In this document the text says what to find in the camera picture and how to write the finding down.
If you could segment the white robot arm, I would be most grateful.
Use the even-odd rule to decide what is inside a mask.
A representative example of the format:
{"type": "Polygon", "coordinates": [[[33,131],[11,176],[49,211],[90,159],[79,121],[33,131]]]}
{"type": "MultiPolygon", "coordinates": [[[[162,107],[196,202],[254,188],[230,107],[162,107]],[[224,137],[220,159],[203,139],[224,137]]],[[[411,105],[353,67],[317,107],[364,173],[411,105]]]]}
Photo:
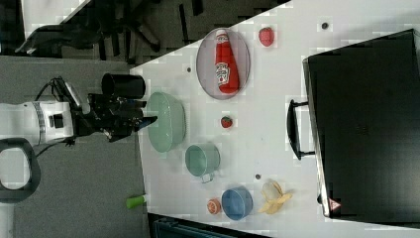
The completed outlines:
{"type": "Polygon", "coordinates": [[[146,103],[139,99],[90,93],[80,105],[71,98],[62,101],[32,101],[1,105],[1,137],[23,138],[32,146],[66,143],[103,133],[113,143],[157,121],[146,116],[146,103]]]}

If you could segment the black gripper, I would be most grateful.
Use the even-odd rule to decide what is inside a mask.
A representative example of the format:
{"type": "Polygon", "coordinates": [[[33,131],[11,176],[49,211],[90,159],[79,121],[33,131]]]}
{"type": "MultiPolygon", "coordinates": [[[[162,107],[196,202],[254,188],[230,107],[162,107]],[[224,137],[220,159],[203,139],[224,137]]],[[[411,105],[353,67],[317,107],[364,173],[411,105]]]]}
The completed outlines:
{"type": "Polygon", "coordinates": [[[71,111],[74,136],[102,132],[110,143],[129,137],[157,121],[156,116],[144,117],[146,105],[138,99],[89,93],[83,107],[71,111]]]}

